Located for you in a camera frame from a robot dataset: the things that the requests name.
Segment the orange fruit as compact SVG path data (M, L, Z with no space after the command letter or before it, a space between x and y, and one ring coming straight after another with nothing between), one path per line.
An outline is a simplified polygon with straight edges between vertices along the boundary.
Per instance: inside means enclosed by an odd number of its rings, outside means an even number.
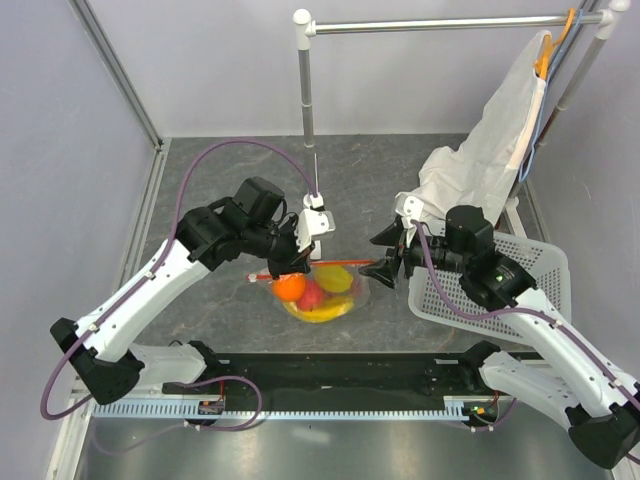
M302 273L281 275L271 284L272 293L283 302L296 302L306 289L306 276Z

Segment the red apple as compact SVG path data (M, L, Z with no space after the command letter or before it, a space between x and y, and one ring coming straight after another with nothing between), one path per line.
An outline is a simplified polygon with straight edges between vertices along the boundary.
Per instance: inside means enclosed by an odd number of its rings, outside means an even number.
M296 305L302 311L311 311L321 306L325 299L324 290L312 279L306 282L302 296L297 300Z

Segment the yellow lemon fruit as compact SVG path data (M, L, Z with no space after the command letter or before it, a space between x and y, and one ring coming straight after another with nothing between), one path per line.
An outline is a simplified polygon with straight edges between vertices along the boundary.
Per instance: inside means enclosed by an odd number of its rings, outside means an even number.
M314 280L318 286L332 294L350 290L354 281L351 273L340 265L321 265L314 269Z

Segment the clear orange-zipper zip bag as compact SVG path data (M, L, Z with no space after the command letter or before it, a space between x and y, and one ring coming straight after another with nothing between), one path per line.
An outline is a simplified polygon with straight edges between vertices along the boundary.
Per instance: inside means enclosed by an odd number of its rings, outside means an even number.
M273 303L292 317L312 324L327 323L362 307L369 297L368 278L360 274L373 260L319 260L309 273L283 275L275 280L267 269L246 280L270 293Z

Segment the yellow banana bunch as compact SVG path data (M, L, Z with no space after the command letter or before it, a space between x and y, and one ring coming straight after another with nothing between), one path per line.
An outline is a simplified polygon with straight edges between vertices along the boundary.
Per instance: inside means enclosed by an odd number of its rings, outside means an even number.
M353 310L355 300L351 296L332 297L324 300L317 308L308 311L299 309L294 302L284 302L283 307L298 320L307 323L326 323Z

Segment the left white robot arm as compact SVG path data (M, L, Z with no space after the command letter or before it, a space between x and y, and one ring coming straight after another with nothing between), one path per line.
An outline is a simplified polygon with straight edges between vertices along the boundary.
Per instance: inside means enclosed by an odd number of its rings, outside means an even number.
M305 208L275 221L285 205L271 182L245 180L234 196L188 211L151 261L100 307L51 326L63 361L98 404L113 403L143 384L182 383L198 393L216 388L220 371L207 361L211 354L203 343L171 350L134 341L185 290L242 254L266 260L273 278L309 272L317 239L335 228L332 216Z

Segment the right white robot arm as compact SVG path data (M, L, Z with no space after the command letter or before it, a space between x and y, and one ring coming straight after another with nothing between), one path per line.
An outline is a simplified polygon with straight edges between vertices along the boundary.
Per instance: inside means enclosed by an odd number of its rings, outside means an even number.
M487 387L524 402L561 426L592 463L611 470L621 460L639 461L639 381L598 351L553 306L536 280L501 253L494 227L481 208L459 205L445 216L444 233L431 233L416 198L371 238L386 247L383 259L362 275L393 288L398 273L427 269L442 301L458 317L498 318L553 368L547 375L499 347L482 342L458 368L467 392Z

